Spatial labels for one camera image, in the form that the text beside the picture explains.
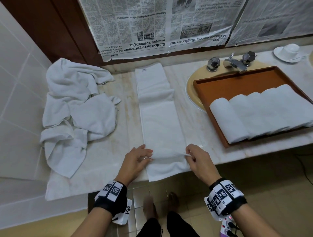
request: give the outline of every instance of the wristband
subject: wristband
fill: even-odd
[[[221,178],[210,186],[210,194],[204,198],[211,215],[221,221],[227,215],[247,203],[244,194],[229,180]]]
[[[117,181],[110,181],[104,189],[96,195],[94,207],[101,207],[109,211],[113,216],[113,220],[117,220],[116,215],[119,213],[126,214],[127,222],[132,201],[127,199],[126,194],[127,187],[124,184]]]

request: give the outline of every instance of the foot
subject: foot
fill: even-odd
[[[150,218],[159,218],[156,212],[156,207],[153,203],[153,197],[146,196],[143,200],[143,213],[145,214],[147,220]]]
[[[176,193],[170,192],[168,195],[168,212],[177,212],[179,208],[179,199]]]

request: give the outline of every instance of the white saucer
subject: white saucer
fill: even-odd
[[[297,62],[300,62],[301,61],[301,58],[302,56],[300,54],[298,54],[298,58],[295,58],[295,59],[291,59],[291,60],[287,60],[287,59],[283,59],[282,57],[278,56],[279,52],[283,49],[283,46],[282,47],[277,47],[273,50],[273,54],[279,58],[280,60],[284,61],[284,62],[287,62],[287,63],[297,63]]]

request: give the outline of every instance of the orange tray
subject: orange tray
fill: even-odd
[[[241,74],[232,73],[228,75],[195,80],[193,82],[193,86],[195,87],[195,90],[198,93],[198,96],[203,103],[203,106],[207,111],[208,116],[225,148],[237,145],[239,143],[248,143],[250,141],[259,140],[265,137],[273,137],[281,133],[288,133],[289,131],[277,133],[274,135],[260,136],[255,139],[229,144],[210,110],[210,104],[214,100],[221,97],[230,100],[236,95],[249,95],[253,92],[262,93],[269,88],[276,88],[283,84],[290,85],[296,93],[307,99],[310,103],[313,103],[309,97],[307,97],[303,91],[301,91],[277,66],[246,71]]]

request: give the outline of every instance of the black pants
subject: black pants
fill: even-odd
[[[170,211],[167,214],[166,227],[171,237],[200,237],[187,222],[176,212]],[[160,237],[161,226],[157,219],[147,220],[137,237]]]

